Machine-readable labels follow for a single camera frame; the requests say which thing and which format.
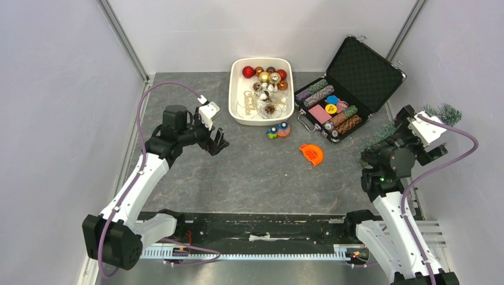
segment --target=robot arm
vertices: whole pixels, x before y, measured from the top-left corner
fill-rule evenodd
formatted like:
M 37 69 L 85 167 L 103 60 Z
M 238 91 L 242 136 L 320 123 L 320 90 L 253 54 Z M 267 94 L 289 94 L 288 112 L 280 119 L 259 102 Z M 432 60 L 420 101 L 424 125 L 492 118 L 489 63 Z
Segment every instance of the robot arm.
M 213 102 L 201 102 L 204 106 L 192 115 L 184 106 L 168 106 L 163 112 L 163 121 L 146 141 L 146 164 L 142 154 L 133 173 L 114 199 L 98 216 L 88 215 L 83 222 L 84 241 L 90 258 L 98 259 L 98 246 L 107 219 L 113 216 L 103 243 L 103 261 L 107 264 L 129 270 L 135 266 L 143 248 L 165 237 L 177 235 L 184 216 L 163 210 L 154 218 L 137 223 L 138 215 L 159 180 L 167 174 L 173 163 L 188 145 L 198 144 L 210 155 L 217 155 L 229 146 L 223 137 L 223 130 L 216 131 L 215 139 L 210 135 L 215 129 L 212 119 L 219 107 Z M 117 202 L 129 189 L 120 206 Z
M 448 153 L 444 144 L 426 151 L 426 147 L 446 130 L 419 119 L 419 114 L 440 122 L 437 117 L 429 117 L 425 112 L 415 115 L 413 108 L 408 105 L 394 121 L 397 131 L 364 150 L 361 155 L 362 161 L 371 166 L 370 169 L 363 169 L 362 188 L 380 213 L 390 236 L 385 236 L 371 211 L 348 213 L 345 223 L 351 235 L 373 253 L 391 284 L 430 284 L 426 263 L 430 263 L 438 284 L 459 284 L 454 273 L 443 270 L 415 222 L 411 223 L 415 234 L 411 233 L 404 219 L 404 216 L 408 216 L 408 220 L 414 220 L 407 204 L 404 215 L 401 211 L 404 187 L 400 179 L 411 176 L 416 160 L 425 165 Z

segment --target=orange plastic scoop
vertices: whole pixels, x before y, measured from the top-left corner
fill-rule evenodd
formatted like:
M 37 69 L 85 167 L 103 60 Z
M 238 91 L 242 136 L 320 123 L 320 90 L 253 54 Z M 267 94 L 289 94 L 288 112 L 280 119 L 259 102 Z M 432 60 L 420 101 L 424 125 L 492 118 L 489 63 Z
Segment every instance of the orange plastic scoop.
M 319 165 L 324 160 L 324 152 L 317 145 L 303 144 L 300 150 L 303 152 L 304 157 L 313 163 L 313 166 Z

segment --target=black briefcase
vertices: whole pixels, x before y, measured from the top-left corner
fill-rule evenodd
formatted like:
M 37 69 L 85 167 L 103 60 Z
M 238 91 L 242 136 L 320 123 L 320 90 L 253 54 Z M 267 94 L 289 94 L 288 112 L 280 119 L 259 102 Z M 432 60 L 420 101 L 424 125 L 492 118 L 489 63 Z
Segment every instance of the black briefcase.
M 365 45 L 361 39 L 347 36 L 325 75 L 294 93 L 295 107 L 300 111 L 298 120 L 308 131 L 320 131 L 323 137 L 332 143 L 338 143 L 364 125 L 370 115 L 378 112 L 405 79 L 404 72 Z M 334 87 L 331 95 L 336 96 L 342 104 L 338 113 L 332 113 L 334 111 L 331 107 L 335 105 L 327 107 L 329 97 L 324 97 L 315 104 L 313 98 L 298 98 L 298 96 L 303 98 L 308 90 L 301 93 L 321 80 L 326 80 L 328 85 Z M 348 109 L 349 112 L 345 113 L 351 114 L 352 117 L 344 122 L 346 128 L 343 128 L 343 123 L 334 126 L 334 123 L 329 121 L 336 123 L 340 121 L 340 118 L 335 118 L 335 116 L 342 112 L 345 102 L 346 105 L 357 108 L 356 114 L 352 115 L 353 113 Z M 303 117 L 306 117 L 313 127 L 310 127 Z

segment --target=gray floor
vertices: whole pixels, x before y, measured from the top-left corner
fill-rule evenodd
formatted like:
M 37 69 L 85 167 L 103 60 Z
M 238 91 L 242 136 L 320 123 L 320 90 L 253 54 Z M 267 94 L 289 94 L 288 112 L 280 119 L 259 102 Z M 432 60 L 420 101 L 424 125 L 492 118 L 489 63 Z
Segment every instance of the gray floor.
M 320 75 L 295 73 L 295 89 Z M 155 83 L 165 80 L 187 83 L 215 101 L 221 108 L 215 125 L 224 129 L 231 145 L 215 157 L 198 146 L 185 148 L 152 192 L 144 211 L 345 214 L 371 209 L 377 213 L 360 186 L 357 148 L 387 122 L 385 108 L 337 145 L 319 133 L 309 133 L 297 122 L 297 111 L 289 119 L 291 134 L 270 140 L 266 127 L 240 125 L 229 114 L 228 72 L 156 74 Z M 161 123 L 169 104 L 181 104 L 193 112 L 198 102 L 192 93 L 174 85 L 153 91 L 142 124 L 146 138 Z M 324 162 L 313 167 L 299 150 L 303 144 L 319 145 Z M 128 173 L 139 154 L 137 143 Z
M 97 284 L 381 285 L 389 282 L 379 265 L 352 269 L 340 261 L 219 261 L 171 268 L 161 261 L 142 259 L 132 270 L 119 270 L 113 279 L 98 279 Z

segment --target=green garland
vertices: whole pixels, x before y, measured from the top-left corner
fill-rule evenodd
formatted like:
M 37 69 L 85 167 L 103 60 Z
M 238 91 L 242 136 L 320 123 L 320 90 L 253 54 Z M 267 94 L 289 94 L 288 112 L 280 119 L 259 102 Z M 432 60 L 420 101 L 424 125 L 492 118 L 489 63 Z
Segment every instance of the green garland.
M 462 120 L 462 112 L 452 107 L 450 104 L 443 103 L 441 107 L 434 108 L 430 105 L 425 105 L 422 110 L 424 110 L 429 116 L 437 116 L 441 122 L 445 125 L 454 126 L 458 122 Z M 365 168 L 369 168 L 370 165 L 361 160 L 361 153 L 384 140 L 385 138 L 393 135 L 393 133 L 397 131 L 396 126 L 394 126 L 393 122 L 388 122 L 383 125 L 374 135 L 368 140 L 364 145 L 362 145 L 357 152 L 357 159 L 361 163 L 361 165 Z

